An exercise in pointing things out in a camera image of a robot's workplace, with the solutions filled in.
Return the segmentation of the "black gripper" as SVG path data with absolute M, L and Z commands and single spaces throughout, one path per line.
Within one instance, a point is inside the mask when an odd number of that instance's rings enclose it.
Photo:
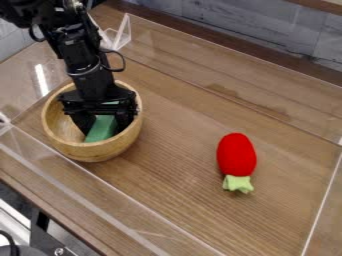
M 96 115 L 113 115 L 118 131 L 122 132 L 136 115 L 136 93 L 118 85 L 107 70 L 73 76 L 72 81 L 75 88 L 60 93 L 57 100 L 63 104 L 64 114 L 72 118 L 79 130 L 87 135 Z

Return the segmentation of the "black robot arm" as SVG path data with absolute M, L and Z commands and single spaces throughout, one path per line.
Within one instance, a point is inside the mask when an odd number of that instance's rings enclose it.
M 88 134 L 99 116 L 111 116 L 123 131 L 138 114 L 136 93 L 119 86 L 101 47 L 99 27 L 87 11 L 87 0 L 0 0 L 0 19 L 45 41 L 64 61 L 75 89 L 57 95 L 63 111 L 79 130 Z

